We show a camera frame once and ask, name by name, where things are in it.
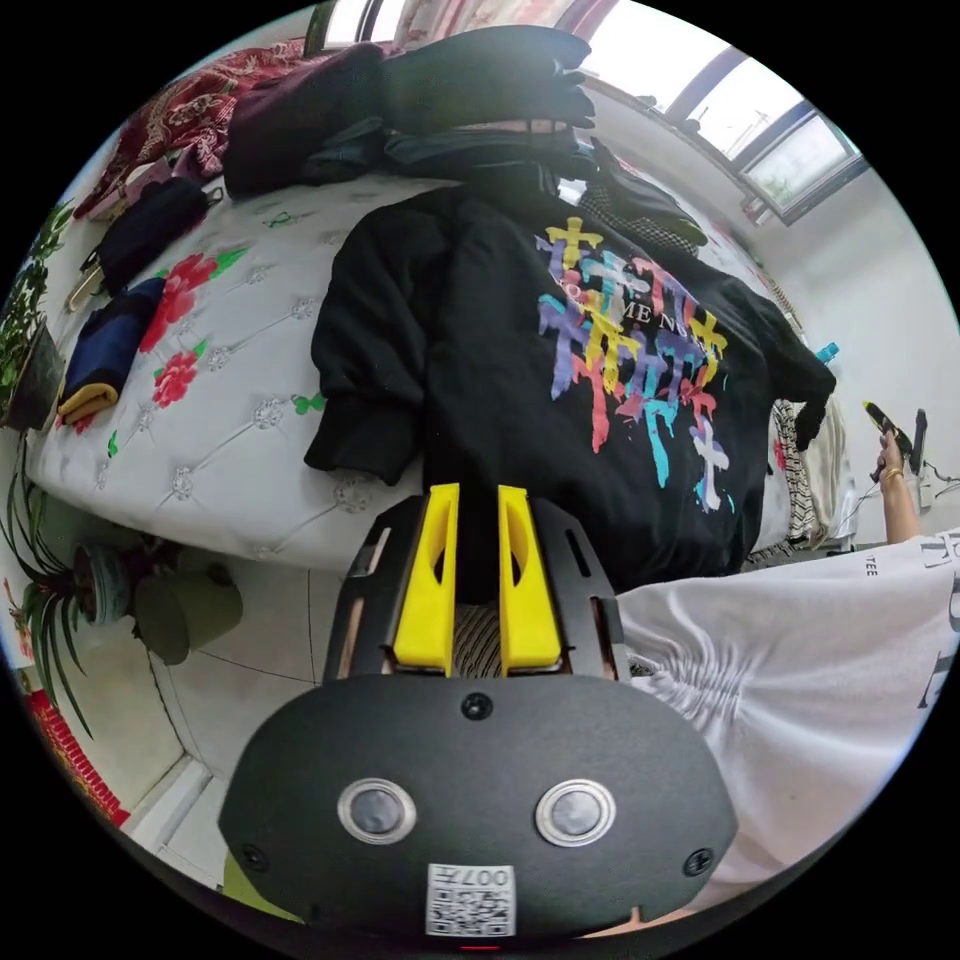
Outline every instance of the black hoodie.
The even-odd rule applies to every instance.
[[[739,569],[760,528],[770,411],[835,379],[770,301],[658,262],[562,200],[451,187],[365,217],[312,343],[305,460],[461,484],[458,596],[496,590],[498,484],[576,516],[619,592]]]

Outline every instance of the wall outlet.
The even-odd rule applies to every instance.
[[[929,510],[933,506],[933,484],[930,483],[926,464],[920,468],[917,477],[917,504],[921,510]]]

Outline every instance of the window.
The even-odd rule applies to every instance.
[[[335,0],[327,26],[325,47],[349,47],[356,43],[368,0]]]
[[[789,210],[829,177],[860,160],[823,117],[813,114],[744,170],[779,212]]]
[[[324,46],[349,47],[358,40],[390,43],[397,35],[404,0],[335,0]]]
[[[706,30],[634,0],[619,3],[590,38],[583,69],[661,113],[729,45]]]
[[[746,194],[755,223],[790,224],[869,165],[782,77],[713,34],[618,0],[583,69],[655,110]]]
[[[732,160],[774,121],[803,101],[785,80],[756,60],[730,71],[690,114],[700,136]]]
[[[392,43],[397,35],[405,0],[383,0],[373,24],[370,39],[374,43]]]

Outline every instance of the spider plant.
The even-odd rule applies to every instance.
[[[40,683],[51,703],[58,707],[53,682],[53,671],[56,670],[77,718],[87,735],[92,737],[64,670],[64,658],[69,655],[77,669],[84,673],[74,646],[74,633],[80,623],[80,588],[72,568],[56,556],[41,532],[47,494],[27,477],[26,455],[26,440],[21,437],[0,530],[20,569],[30,579],[20,606],[23,620],[30,630]],[[21,554],[18,540],[29,547],[29,558]]]
[[[0,418],[6,418],[33,341],[46,326],[42,302],[47,292],[47,261],[61,248],[72,216],[73,207],[67,202],[50,211],[0,309]]]

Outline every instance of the white quilted mattress cover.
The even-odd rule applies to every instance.
[[[35,438],[32,477],[133,529],[346,571],[374,517],[420,492],[421,467],[391,488],[303,463],[323,409],[310,341],[350,230],[377,207],[442,185],[375,174],[241,202],[225,197],[137,278],[166,271],[167,291],[117,405],[79,429],[58,420]],[[746,254],[707,218],[700,222],[711,238],[704,259],[764,291]],[[105,302],[51,321],[64,356]],[[757,549],[786,533],[785,492],[785,480],[768,478]]]

